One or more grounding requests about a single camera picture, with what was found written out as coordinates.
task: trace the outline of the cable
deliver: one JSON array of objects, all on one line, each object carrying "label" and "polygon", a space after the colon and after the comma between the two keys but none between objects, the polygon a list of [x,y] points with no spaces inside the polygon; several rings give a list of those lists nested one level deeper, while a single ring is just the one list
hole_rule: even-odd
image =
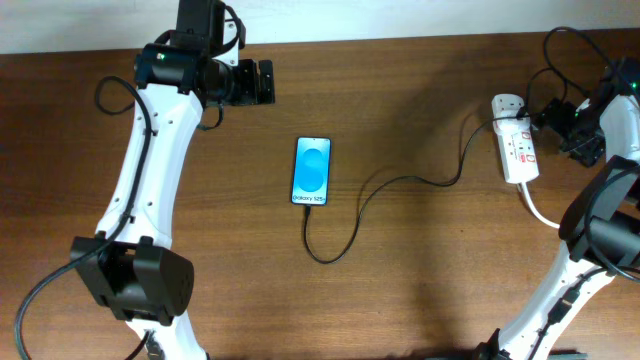
[{"label": "cable", "polygon": [[218,121],[216,122],[216,124],[213,125],[213,126],[207,126],[207,125],[203,125],[203,124],[198,124],[198,125],[196,125],[196,129],[201,130],[201,131],[213,130],[213,129],[217,128],[218,126],[220,126],[220,124],[222,124],[223,120],[224,120],[224,105],[222,104],[222,101],[218,101]]},{"label": "cable", "polygon": [[349,239],[349,241],[347,242],[347,245],[344,247],[344,249],[342,250],[342,252],[340,254],[338,254],[338,256],[330,259],[330,260],[323,260],[320,259],[318,256],[316,256],[314,254],[314,252],[311,250],[311,247],[309,246],[309,241],[307,240],[307,227],[308,227],[308,223],[309,223],[309,217],[311,216],[311,206],[305,206],[304,209],[304,225],[302,227],[302,241],[304,243],[304,247],[307,250],[307,253],[309,254],[309,256],[311,256],[311,258],[313,260],[315,260],[317,263],[322,264],[322,265],[329,265],[329,264],[335,264],[338,261],[340,261],[346,254],[347,252],[349,252],[349,250],[351,249],[351,247],[353,246],[353,243],[356,240],[356,236],[358,235],[358,229],[360,228],[360,223],[362,222],[362,217],[364,216],[364,211],[367,208],[367,205],[369,204],[369,201],[371,201],[371,199],[373,199],[382,189],[386,188],[387,186],[395,183],[395,182],[399,182],[399,181],[404,181],[404,180],[414,180],[414,181],[418,181],[419,183],[425,184],[425,185],[431,185],[431,186],[436,186],[436,187],[450,187],[455,185],[458,180],[460,180],[460,176],[462,175],[462,167],[464,165],[464,159],[467,156],[467,151],[469,150],[469,146],[471,145],[471,141],[473,140],[473,138],[480,132],[480,130],[482,130],[485,126],[492,124],[494,121],[498,121],[498,120],[507,120],[507,119],[517,119],[518,116],[505,116],[505,117],[499,117],[499,118],[495,118],[489,121],[486,121],[484,123],[482,123],[469,137],[469,140],[467,140],[467,144],[464,147],[464,150],[462,151],[462,156],[460,156],[460,159],[458,160],[458,171],[456,172],[456,175],[451,178],[448,181],[445,182],[434,182],[431,180],[427,180],[425,178],[422,178],[420,176],[416,176],[416,175],[405,175],[405,176],[398,176],[396,178],[393,178],[387,182],[385,182],[384,184],[378,186],[377,189],[375,189],[371,195],[369,195],[369,197],[367,197],[367,199],[365,200],[365,202],[362,204],[362,207],[360,208],[360,211],[358,212],[358,217],[356,219],[356,224],[353,228],[353,233],[351,234],[351,238]]},{"label": "cable", "polygon": [[110,81],[114,81],[122,85],[134,97],[135,101],[138,102],[140,109],[142,110],[142,114],[144,115],[144,121],[146,126],[146,129],[144,132],[144,143],[142,145],[142,150],[140,151],[140,159],[138,160],[138,166],[136,168],[136,172],[133,178],[133,184],[131,185],[131,192],[129,193],[129,199],[127,200],[127,205],[125,207],[124,212],[120,216],[120,221],[118,222],[118,225],[116,226],[113,233],[111,233],[111,235],[107,237],[106,241],[102,243],[102,245],[82,255],[81,257],[73,261],[70,261],[66,265],[61,266],[51,274],[47,275],[36,286],[34,286],[33,289],[31,289],[31,291],[29,291],[27,296],[22,301],[22,304],[18,309],[15,321],[13,323],[13,335],[14,335],[16,347],[18,348],[18,353],[20,354],[20,357],[25,360],[31,359],[31,357],[29,356],[29,353],[27,352],[27,348],[24,344],[24,338],[22,334],[22,323],[24,321],[24,316],[27,312],[27,308],[29,307],[33,299],[36,297],[36,295],[38,295],[38,293],[40,293],[40,291],[42,291],[42,289],[44,289],[45,286],[49,285],[53,280],[59,278],[67,271],[76,268],[78,265],[82,264],[88,259],[104,251],[109,245],[111,245],[112,242],[115,241],[115,239],[122,232],[124,227],[129,223],[129,218],[131,217],[131,210],[133,209],[135,198],[136,198],[136,195],[138,194],[138,187],[140,186],[142,170],[144,168],[144,163],[147,158],[147,152],[149,151],[149,144],[151,143],[151,136],[153,133],[153,130],[151,128],[151,116],[149,116],[149,111],[147,110],[146,105],[142,101],[142,98],[140,98],[140,95],[138,94],[136,89],[133,86],[131,86],[131,84],[129,84],[128,82],[126,82],[125,80],[117,76],[107,76],[104,79],[100,80],[100,82],[98,83],[98,86],[96,87],[96,97],[95,97],[96,106],[98,107],[98,109],[100,109],[102,112],[109,115],[117,115],[117,114],[121,114],[123,111],[126,111],[126,110],[110,111],[102,107],[102,105],[100,104],[99,91],[102,90],[102,88],[104,87],[104,84]]},{"label": "cable", "polygon": [[145,331],[144,336],[142,337],[142,340],[140,340],[140,343],[138,344],[138,346],[135,349],[133,349],[131,354],[129,354],[129,356],[127,356],[124,360],[133,360],[133,359],[135,359],[136,356],[138,356],[138,354],[140,354],[140,351],[142,351],[144,346],[147,344],[147,340],[149,340],[149,336],[150,335],[151,335],[151,331]]},{"label": "cable", "polygon": [[[628,272],[640,274],[640,270],[631,267],[623,266],[621,267],[621,269],[624,269]],[[536,340],[536,343],[533,346],[531,353],[529,354],[528,360],[533,360],[533,358],[536,356],[536,353],[538,352],[542,341],[547,336],[549,328],[552,325],[560,323],[567,315],[567,313],[569,313],[575,301],[580,297],[580,289],[582,289],[582,286],[587,281],[591,280],[591,278],[593,278],[594,276],[602,274],[605,271],[607,271],[606,268],[591,270],[589,273],[587,273],[587,275],[582,276],[575,285],[567,289],[562,297],[558,299],[551,311],[549,311],[549,313],[547,314],[547,323],[544,325],[542,330],[538,331],[538,339]]]},{"label": "cable", "polygon": [[629,80],[627,80],[623,75],[622,72],[620,71],[620,69],[618,69],[617,66],[614,65],[613,61],[611,61],[611,59],[605,54],[605,52],[595,43],[595,41],[593,41],[593,39],[591,39],[591,37],[589,35],[587,35],[586,33],[584,33],[583,31],[580,31],[578,29],[574,29],[572,27],[568,27],[568,26],[558,26],[554,29],[552,29],[551,31],[549,31],[549,33],[547,34],[547,36],[544,38],[544,42],[542,44],[542,51],[544,54],[544,59],[547,62],[547,65],[549,65],[549,68],[552,69],[552,71],[554,73],[556,73],[556,75],[558,75],[561,79],[563,79],[564,81],[567,81],[567,83],[569,83],[569,85],[573,86],[574,88],[578,89],[578,91],[580,91],[580,93],[584,96],[584,97],[589,97],[589,93],[584,90],[582,87],[580,87],[578,84],[574,83],[573,81],[569,80],[566,76],[564,76],[564,74],[562,74],[562,72],[560,72],[560,70],[558,70],[552,63],[551,60],[549,59],[549,53],[547,51],[547,45],[549,43],[549,39],[551,39],[551,37],[553,36],[553,34],[557,33],[557,32],[561,32],[561,31],[566,31],[566,32],[570,32],[573,34],[578,35],[582,40],[586,41],[589,45],[591,45],[591,48],[607,63],[607,65],[609,66],[609,68],[611,68],[611,70],[616,74],[616,76],[618,76],[618,78],[620,80],[622,80],[622,82],[627,86],[627,88],[629,89],[629,91],[631,92],[631,94],[636,98],[636,102],[638,103],[638,106],[640,106],[640,95],[638,95],[638,92],[636,91],[636,89],[631,85],[631,82],[629,82]]},{"label": "cable", "polygon": [[[518,116],[524,116],[526,113],[530,112],[529,109],[529,101],[531,99],[531,88],[533,86],[533,81],[538,78],[538,76],[540,76],[541,74],[547,72],[547,71],[552,71],[552,68],[544,68],[542,70],[539,70],[538,72],[536,72],[535,74],[533,74],[533,76],[531,77],[531,79],[529,79],[529,82],[527,83],[527,92],[525,93],[525,97],[524,97],[524,106],[522,106],[522,108],[520,109],[520,111],[518,111]],[[567,88],[567,81],[563,78],[562,79],[562,85],[563,85],[563,92],[562,92],[562,99],[560,100],[560,102],[564,102],[567,98],[567,93],[568,93],[568,88]]]},{"label": "cable", "polygon": [[519,185],[520,185],[520,189],[522,189],[522,195],[524,196],[524,199],[526,200],[527,205],[529,205],[529,210],[531,210],[533,215],[537,217],[538,220],[542,221],[545,225],[551,226],[554,229],[560,229],[560,224],[557,224],[557,223],[554,223],[553,221],[548,220],[538,212],[538,209],[536,209],[535,205],[533,205],[533,201],[531,200],[531,194],[529,194],[529,188],[527,187],[527,183],[523,182],[523,183],[520,183]]}]

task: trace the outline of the black cable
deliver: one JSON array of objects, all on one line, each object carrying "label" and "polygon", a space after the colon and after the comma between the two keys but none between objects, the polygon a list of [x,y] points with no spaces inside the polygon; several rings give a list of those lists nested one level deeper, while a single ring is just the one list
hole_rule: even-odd
[{"label": "black cable", "polygon": [[469,145],[471,144],[471,141],[473,140],[473,138],[480,132],[480,130],[482,130],[485,126],[492,124],[494,121],[498,121],[498,120],[507,120],[507,119],[517,119],[518,116],[505,116],[505,117],[499,117],[499,118],[495,118],[492,119],[490,121],[486,121],[484,123],[482,123],[482,125],[480,125],[469,137],[469,140],[467,140],[467,144],[464,147],[464,150],[462,151],[462,156],[460,157],[460,159],[458,160],[458,171],[456,172],[456,175],[451,178],[448,181],[445,182],[434,182],[431,180],[427,180],[425,178],[422,178],[420,176],[416,176],[416,175],[405,175],[405,176],[398,176],[396,178],[393,178],[387,182],[385,182],[384,184],[378,186],[377,189],[375,189],[371,195],[369,195],[369,197],[367,197],[367,199],[364,201],[364,203],[362,204],[362,207],[360,208],[360,211],[358,212],[358,217],[356,219],[356,224],[353,228],[353,233],[351,234],[351,238],[349,239],[349,242],[347,242],[347,245],[344,247],[344,249],[342,250],[342,252],[340,254],[338,254],[338,256],[336,256],[335,258],[331,259],[331,260],[323,260],[320,259],[319,257],[317,257],[314,253],[313,250],[311,250],[311,247],[309,246],[309,241],[307,240],[307,227],[308,227],[308,223],[309,223],[309,217],[311,216],[311,206],[305,206],[305,210],[304,210],[304,225],[302,227],[302,241],[304,243],[304,247],[307,250],[307,253],[309,254],[309,256],[311,256],[311,258],[313,260],[315,260],[317,263],[319,264],[323,264],[323,265],[329,265],[329,264],[335,264],[338,261],[340,261],[346,254],[347,252],[351,249],[351,247],[353,246],[353,243],[356,240],[356,236],[358,235],[358,229],[360,228],[360,223],[362,222],[362,217],[364,216],[364,211],[367,208],[367,204],[369,204],[369,201],[371,201],[371,199],[373,199],[374,196],[376,196],[382,189],[384,189],[385,187],[398,182],[398,181],[404,181],[404,180],[415,180],[418,181],[422,184],[425,185],[431,185],[431,186],[436,186],[436,187],[449,187],[449,186],[453,186],[455,185],[458,180],[460,180],[460,176],[462,175],[462,167],[464,165],[464,159],[467,156],[467,151],[469,150]]},{"label": "black cable", "polygon": [[568,26],[559,26],[556,27],[554,29],[552,29],[551,31],[549,31],[549,33],[547,34],[547,36],[544,38],[544,42],[542,44],[542,51],[544,54],[544,59],[547,62],[547,65],[549,65],[549,68],[552,69],[552,71],[554,73],[556,73],[556,75],[558,75],[561,79],[567,81],[567,83],[571,86],[573,86],[574,88],[576,88],[578,91],[580,91],[580,93],[584,96],[584,97],[589,97],[589,93],[584,90],[582,87],[580,87],[580,85],[574,83],[573,81],[569,80],[566,76],[564,76],[564,74],[562,72],[560,72],[560,70],[558,70],[552,63],[551,60],[549,59],[549,53],[547,51],[547,45],[549,43],[549,39],[551,39],[551,37],[553,36],[553,34],[557,33],[557,32],[561,32],[561,31],[566,31],[566,32],[570,32],[573,34],[578,35],[581,39],[583,39],[584,41],[586,41],[589,45],[591,45],[591,48],[600,56],[600,58],[602,58],[607,65],[609,66],[609,68],[611,68],[611,71],[613,71],[616,76],[618,76],[618,78],[620,80],[622,80],[622,82],[629,88],[630,92],[633,94],[633,96],[636,98],[636,101],[638,103],[638,105],[640,106],[640,95],[638,95],[638,92],[636,91],[636,89],[633,88],[633,86],[631,85],[631,83],[629,82],[629,80],[627,80],[623,75],[622,72],[620,71],[620,69],[618,69],[617,66],[615,66],[615,64],[613,63],[613,61],[611,61],[611,59],[605,54],[605,52],[595,43],[595,41],[593,41],[593,39],[591,39],[591,37],[589,37],[589,35],[587,35],[586,33],[584,33],[583,31],[580,31],[578,29],[574,29]]},{"label": "black cable", "polygon": [[[634,269],[631,267],[623,266],[621,267],[621,269],[624,269],[625,271],[628,271],[628,272],[640,274],[640,270]],[[538,349],[540,348],[542,341],[547,336],[547,331],[549,331],[549,328],[552,325],[555,325],[561,322],[564,319],[565,315],[569,312],[569,310],[571,310],[573,303],[580,296],[580,289],[582,289],[582,286],[587,281],[591,280],[591,278],[593,278],[594,276],[598,274],[602,274],[603,272],[606,272],[606,271],[607,271],[606,268],[599,268],[599,269],[592,270],[589,273],[587,273],[587,275],[582,276],[575,285],[573,285],[572,287],[567,289],[567,291],[565,291],[562,297],[558,299],[558,302],[556,302],[554,307],[551,309],[549,314],[547,314],[547,323],[544,325],[542,330],[538,331],[538,339],[536,340],[536,343],[533,346],[531,353],[529,353],[528,360],[533,360],[533,358],[536,356],[536,353],[538,352]]]},{"label": "black cable", "polygon": [[[138,160],[138,167],[136,168],[136,172],[133,178],[133,184],[131,185],[131,192],[129,193],[129,199],[127,200],[127,205],[125,207],[124,212],[120,216],[120,221],[118,222],[118,225],[116,226],[113,233],[111,233],[111,235],[107,237],[106,241],[102,243],[102,245],[82,255],[81,257],[73,261],[70,261],[66,265],[61,266],[51,274],[47,275],[36,286],[34,286],[33,289],[31,289],[31,291],[29,291],[27,296],[22,301],[22,304],[18,309],[15,321],[13,323],[13,335],[14,335],[16,347],[18,348],[18,353],[20,354],[20,357],[25,360],[31,359],[31,357],[29,357],[29,353],[27,352],[27,348],[24,344],[24,338],[22,334],[22,323],[24,321],[24,316],[27,312],[27,308],[29,307],[33,299],[36,297],[36,295],[38,295],[38,293],[42,291],[42,289],[44,289],[44,287],[50,284],[53,280],[59,278],[61,275],[63,275],[67,271],[76,268],[78,265],[82,264],[88,259],[104,251],[113,241],[115,241],[118,235],[122,232],[122,229],[124,229],[124,227],[129,223],[131,210],[133,209],[135,198],[138,193],[138,187],[140,186],[142,170],[144,168],[144,163],[147,158],[147,152],[149,151],[149,144],[151,143],[151,136],[152,136],[153,130],[151,128],[151,116],[149,116],[149,111],[147,110],[146,105],[142,101],[142,98],[140,98],[140,95],[138,94],[136,89],[133,86],[131,86],[131,84],[129,84],[128,82],[126,82],[125,80],[117,76],[107,76],[104,79],[100,80],[96,89],[102,89],[104,87],[104,84],[109,81],[117,82],[118,84],[124,86],[124,88],[127,89],[129,93],[131,93],[135,101],[137,101],[138,104],[140,105],[140,109],[142,110],[142,114],[144,115],[144,120],[145,120],[146,129],[144,132],[144,143],[142,145],[142,150],[140,151],[140,159]],[[100,94],[98,92],[96,92],[95,100],[96,100],[96,106],[98,107],[98,109],[100,109],[106,114],[117,115],[123,112],[123,111],[110,111],[102,107],[102,105],[99,103]]]},{"label": "black cable", "polygon": [[[229,12],[229,15],[231,15],[231,19],[234,22],[234,24],[236,25],[236,36],[234,36],[233,40],[231,40],[229,43],[227,43],[224,46],[222,46],[222,49],[220,50],[220,54],[224,54],[224,53],[228,52],[229,50],[233,49],[234,46],[236,46],[236,43],[238,41],[240,41],[240,32],[242,31],[242,26],[243,26],[242,20],[240,20],[240,18],[236,14],[235,10],[233,10],[233,8],[231,6],[225,6],[225,8]],[[243,45],[239,44],[238,48],[242,49]]]},{"label": "black cable", "polygon": [[129,356],[127,356],[124,360],[133,360],[133,359],[135,359],[136,356],[138,356],[138,354],[140,354],[140,351],[142,351],[144,346],[147,344],[147,340],[149,340],[149,336],[150,335],[151,335],[151,331],[146,331],[144,333],[144,336],[142,337],[142,340],[140,340],[140,343],[138,344],[138,346],[135,349],[133,349],[131,354],[129,354]]},{"label": "black cable", "polygon": [[224,105],[222,104],[221,101],[218,101],[218,122],[216,122],[216,124],[213,125],[213,126],[207,126],[207,125],[203,125],[203,124],[198,124],[196,126],[196,129],[202,130],[202,131],[213,130],[213,129],[217,128],[218,126],[220,126],[220,124],[222,124],[223,120],[224,120]]},{"label": "black cable", "polygon": [[[529,103],[530,103],[530,100],[531,100],[531,88],[533,86],[533,81],[536,78],[538,78],[538,76],[544,74],[547,71],[553,71],[553,69],[547,67],[547,68],[544,68],[542,70],[539,70],[538,72],[533,74],[531,79],[529,79],[529,82],[527,83],[527,92],[525,93],[525,96],[524,96],[524,106],[518,112],[519,116],[523,116],[525,113],[530,112]],[[564,102],[565,101],[565,99],[567,98],[567,93],[568,93],[567,81],[565,79],[562,79],[562,85],[563,85],[564,90],[563,90],[562,99],[560,100],[560,102]]]}]

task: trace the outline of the wood grain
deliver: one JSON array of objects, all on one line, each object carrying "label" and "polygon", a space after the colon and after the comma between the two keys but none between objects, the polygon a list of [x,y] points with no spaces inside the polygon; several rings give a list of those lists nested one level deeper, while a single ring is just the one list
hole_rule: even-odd
[{"label": "wood grain", "polygon": [[[593,33],[612,57],[640,56],[640,30]],[[173,250],[196,268],[189,313],[216,357],[384,358],[471,349],[523,308],[559,240],[502,176],[494,136],[474,141],[449,189],[397,184],[370,204],[352,252],[335,266],[301,244],[303,210],[289,202],[298,136],[333,140],[329,205],[314,211],[311,241],[337,253],[358,195],[419,174],[446,180],[461,138],[491,115],[498,93],[523,94],[543,67],[543,34],[249,46],[275,64],[278,103],[229,108],[222,127],[195,134],[173,219]],[[132,79],[135,51],[0,57],[0,358],[16,358],[11,325],[28,290],[91,235],[115,188],[131,114],[93,106],[105,75]],[[567,75],[593,86],[603,63],[570,36],[552,44]],[[560,94],[542,77],[533,106]],[[111,105],[130,99],[117,89]],[[205,122],[216,114],[207,112]],[[559,220],[597,167],[536,139],[535,202]],[[631,359],[640,287],[616,280],[558,341],[594,359]],[[123,358],[134,334],[94,304],[71,273],[36,299],[25,323],[34,359]]]}]

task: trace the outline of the blue phone screen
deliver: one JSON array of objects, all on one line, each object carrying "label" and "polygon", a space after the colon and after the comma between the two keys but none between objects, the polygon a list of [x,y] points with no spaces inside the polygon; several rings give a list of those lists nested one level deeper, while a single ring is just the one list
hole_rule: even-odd
[{"label": "blue phone screen", "polygon": [[291,201],[294,204],[325,205],[329,188],[331,140],[299,138]]}]

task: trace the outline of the power strip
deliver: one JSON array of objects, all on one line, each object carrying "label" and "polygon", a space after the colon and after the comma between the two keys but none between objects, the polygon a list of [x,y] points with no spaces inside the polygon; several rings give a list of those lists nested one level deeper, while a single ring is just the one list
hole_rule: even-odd
[{"label": "power strip", "polygon": [[496,95],[491,101],[494,119],[514,117],[493,122],[493,129],[498,135],[504,178],[510,184],[526,183],[540,175],[531,139],[531,119],[515,118],[523,103],[521,97],[509,94]]}]

